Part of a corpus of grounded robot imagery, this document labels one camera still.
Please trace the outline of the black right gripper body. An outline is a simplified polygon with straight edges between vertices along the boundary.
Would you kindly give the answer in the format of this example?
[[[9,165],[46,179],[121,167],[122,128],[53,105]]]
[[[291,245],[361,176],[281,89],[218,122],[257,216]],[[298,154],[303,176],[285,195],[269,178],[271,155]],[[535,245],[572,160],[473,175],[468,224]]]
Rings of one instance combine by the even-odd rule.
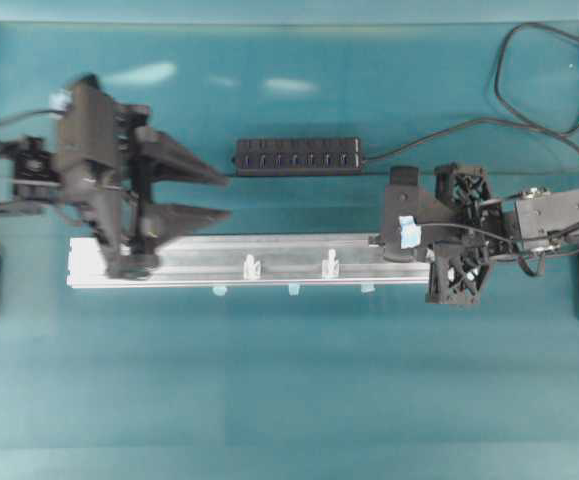
[[[430,275],[426,301],[443,305],[476,305],[498,260],[517,253],[506,231],[502,200],[493,196],[482,167],[443,165],[435,169],[435,196],[456,207],[455,221],[426,223],[447,227],[450,236],[427,251]]]

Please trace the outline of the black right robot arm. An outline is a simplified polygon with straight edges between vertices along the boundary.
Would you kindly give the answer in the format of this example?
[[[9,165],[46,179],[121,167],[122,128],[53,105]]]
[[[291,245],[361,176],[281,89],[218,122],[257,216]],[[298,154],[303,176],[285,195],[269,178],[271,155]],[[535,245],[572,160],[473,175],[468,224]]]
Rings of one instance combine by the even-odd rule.
[[[480,167],[450,164],[435,175],[435,196],[416,216],[430,264],[427,302],[474,305],[498,263],[539,277],[548,259],[579,253],[579,189],[496,197]]]

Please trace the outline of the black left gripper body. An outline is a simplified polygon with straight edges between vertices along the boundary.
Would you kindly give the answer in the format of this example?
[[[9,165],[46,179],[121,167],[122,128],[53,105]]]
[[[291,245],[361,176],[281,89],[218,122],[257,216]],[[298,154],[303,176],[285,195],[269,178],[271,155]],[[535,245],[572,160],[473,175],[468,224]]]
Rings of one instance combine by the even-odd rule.
[[[98,241],[106,273],[113,279],[138,279],[157,265],[154,255],[122,253],[123,208],[129,207],[129,195],[122,187],[123,163],[135,153],[131,134],[147,123],[150,109],[143,105],[117,104],[119,165],[115,169],[85,161],[59,174],[61,199],[74,206],[81,220]]]

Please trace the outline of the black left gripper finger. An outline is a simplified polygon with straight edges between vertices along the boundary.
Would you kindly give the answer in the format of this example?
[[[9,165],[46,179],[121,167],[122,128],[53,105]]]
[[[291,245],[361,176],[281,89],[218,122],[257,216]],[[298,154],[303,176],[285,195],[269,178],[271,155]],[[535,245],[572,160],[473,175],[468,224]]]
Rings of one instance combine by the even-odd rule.
[[[231,212],[177,204],[149,206],[151,237],[180,237],[227,219]]]
[[[136,129],[140,156],[148,168],[151,182],[173,181],[226,186],[227,176],[204,163],[193,152],[163,131],[152,127]]]

